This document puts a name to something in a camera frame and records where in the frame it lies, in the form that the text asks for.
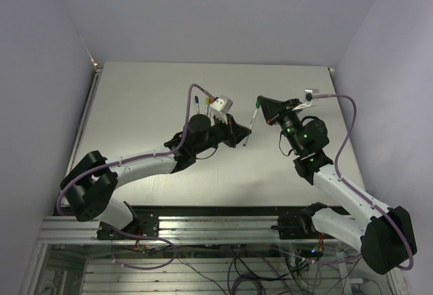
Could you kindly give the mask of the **dark green marker pen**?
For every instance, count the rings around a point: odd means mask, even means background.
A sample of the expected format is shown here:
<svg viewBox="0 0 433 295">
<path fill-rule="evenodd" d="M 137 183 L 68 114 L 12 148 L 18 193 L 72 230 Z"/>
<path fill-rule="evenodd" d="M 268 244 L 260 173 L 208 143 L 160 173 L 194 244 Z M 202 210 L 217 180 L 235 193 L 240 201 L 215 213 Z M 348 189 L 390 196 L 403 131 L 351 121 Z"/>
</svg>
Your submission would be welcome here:
<svg viewBox="0 0 433 295">
<path fill-rule="evenodd" d="M 255 120 L 256 120 L 256 116 L 257 116 L 257 114 L 258 114 L 258 109 L 254 108 L 254 113 L 253 113 L 253 115 L 252 115 L 252 119 L 251 119 L 250 124 L 249 124 L 249 127 L 248 127 L 248 128 L 251 130 L 251 132 L 252 132 L 252 128 L 253 128 L 253 126 L 254 126 L 254 123 L 255 123 Z M 244 147 L 247 146 L 247 143 L 248 143 L 248 140 L 249 140 L 251 134 L 249 134 L 249 135 L 244 139 L 244 142 L 243 142 L 243 144 L 242 144 Z"/>
</svg>

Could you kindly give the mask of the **light green marker pen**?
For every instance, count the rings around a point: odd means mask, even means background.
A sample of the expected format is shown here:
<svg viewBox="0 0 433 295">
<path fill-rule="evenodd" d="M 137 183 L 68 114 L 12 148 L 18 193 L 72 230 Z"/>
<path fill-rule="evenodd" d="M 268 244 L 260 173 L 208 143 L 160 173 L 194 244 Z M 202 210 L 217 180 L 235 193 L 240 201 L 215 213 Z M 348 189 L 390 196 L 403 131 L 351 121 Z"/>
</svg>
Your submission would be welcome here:
<svg viewBox="0 0 433 295">
<path fill-rule="evenodd" d="M 209 106 L 210 106 L 210 98 L 206 97 L 205 101 L 205 115 L 208 116 L 209 114 Z"/>
</svg>

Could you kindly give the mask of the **blue marker pen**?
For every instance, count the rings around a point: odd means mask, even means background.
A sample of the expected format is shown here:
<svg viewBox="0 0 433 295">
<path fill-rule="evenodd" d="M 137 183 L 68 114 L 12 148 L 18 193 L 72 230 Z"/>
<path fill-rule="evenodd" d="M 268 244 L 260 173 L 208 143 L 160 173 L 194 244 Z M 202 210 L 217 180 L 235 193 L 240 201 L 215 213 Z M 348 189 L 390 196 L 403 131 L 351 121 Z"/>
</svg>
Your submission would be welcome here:
<svg viewBox="0 0 433 295">
<path fill-rule="evenodd" d="M 196 105 L 196 111 L 197 113 L 200 113 L 200 103 L 199 103 L 199 98 L 198 96 L 194 96 L 194 101 L 195 101 L 195 105 Z"/>
</svg>

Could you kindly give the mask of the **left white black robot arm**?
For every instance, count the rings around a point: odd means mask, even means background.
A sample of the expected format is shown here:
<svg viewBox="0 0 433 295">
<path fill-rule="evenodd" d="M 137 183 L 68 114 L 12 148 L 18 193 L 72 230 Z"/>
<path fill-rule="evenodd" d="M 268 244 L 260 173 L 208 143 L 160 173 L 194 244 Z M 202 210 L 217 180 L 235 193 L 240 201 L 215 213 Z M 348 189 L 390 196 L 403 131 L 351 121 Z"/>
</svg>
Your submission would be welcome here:
<svg viewBox="0 0 433 295">
<path fill-rule="evenodd" d="M 61 182 L 64 196 L 76 219 L 97 219 L 114 227 L 123 239 L 132 238 L 138 222 L 132 208 L 113 196 L 128 183 L 183 171 L 196 163 L 198 154 L 225 144 L 235 148 L 251 134 L 227 114 L 224 121 L 196 114 L 183 131 L 171 140 L 143 154 L 109 160 L 98 151 L 89 152 Z"/>
</svg>

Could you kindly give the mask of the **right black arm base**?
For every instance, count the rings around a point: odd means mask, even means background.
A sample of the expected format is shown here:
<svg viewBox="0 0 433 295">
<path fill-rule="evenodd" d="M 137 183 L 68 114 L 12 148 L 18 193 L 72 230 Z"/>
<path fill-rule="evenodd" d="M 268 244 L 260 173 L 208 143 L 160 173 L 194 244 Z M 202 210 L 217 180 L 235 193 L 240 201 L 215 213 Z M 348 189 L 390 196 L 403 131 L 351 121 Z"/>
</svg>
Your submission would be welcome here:
<svg viewBox="0 0 433 295">
<path fill-rule="evenodd" d="M 291 208 L 285 214 L 279 215 L 277 222 L 271 229 L 278 232 L 280 240 L 313 239 L 319 237 L 319 232 L 314 228 L 312 217 L 327 205 L 316 202 L 304 208 Z"/>
</svg>

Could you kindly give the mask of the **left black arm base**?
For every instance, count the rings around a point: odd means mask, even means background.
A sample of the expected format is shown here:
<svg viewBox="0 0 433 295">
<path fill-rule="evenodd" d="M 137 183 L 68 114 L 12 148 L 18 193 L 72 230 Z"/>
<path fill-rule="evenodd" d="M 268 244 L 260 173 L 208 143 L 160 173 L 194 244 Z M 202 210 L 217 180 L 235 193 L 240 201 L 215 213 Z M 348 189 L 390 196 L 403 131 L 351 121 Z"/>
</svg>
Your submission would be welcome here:
<svg viewBox="0 0 433 295">
<path fill-rule="evenodd" d="M 124 202 L 124 205 L 131 211 L 133 220 L 126 227 L 120 229 L 121 231 L 142 236 L 158 236 L 160 221 L 156 214 L 148 210 L 135 212 L 134 208 L 127 202 Z M 107 223 L 101 222 L 97 232 L 97 239 L 112 241 L 126 240 L 128 237 L 113 230 Z"/>
</svg>

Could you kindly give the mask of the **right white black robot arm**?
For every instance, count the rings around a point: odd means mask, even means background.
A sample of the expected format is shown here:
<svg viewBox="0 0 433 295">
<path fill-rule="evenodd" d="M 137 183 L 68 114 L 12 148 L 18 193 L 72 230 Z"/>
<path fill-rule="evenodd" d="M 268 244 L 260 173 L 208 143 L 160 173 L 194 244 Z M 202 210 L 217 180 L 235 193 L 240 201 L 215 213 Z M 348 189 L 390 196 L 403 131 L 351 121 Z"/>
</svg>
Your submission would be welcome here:
<svg viewBox="0 0 433 295">
<path fill-rule="evenodd" d="M 308 92 L 306 101 L 277 101 L 258 96 L 257 102 L 269 126 L 279 125 L 295 155 L 294 167 L 309 184 L 331 196 L 345 209 L 338 214 L 315 203 L 300 214 L 299 232 L 307 238 L 318 233 L 330 235 L 359 252 L 370 269 L 385 275 L 393 269 L 409 271 L 414 265 L 417 245 L 410 214 L 401 206 L 390 207 L 340 172 L 338 158 L 324 152 L 329 144 L 325 122 L 316 116 L 298 114 L 324 94 Z"/>
</svg>

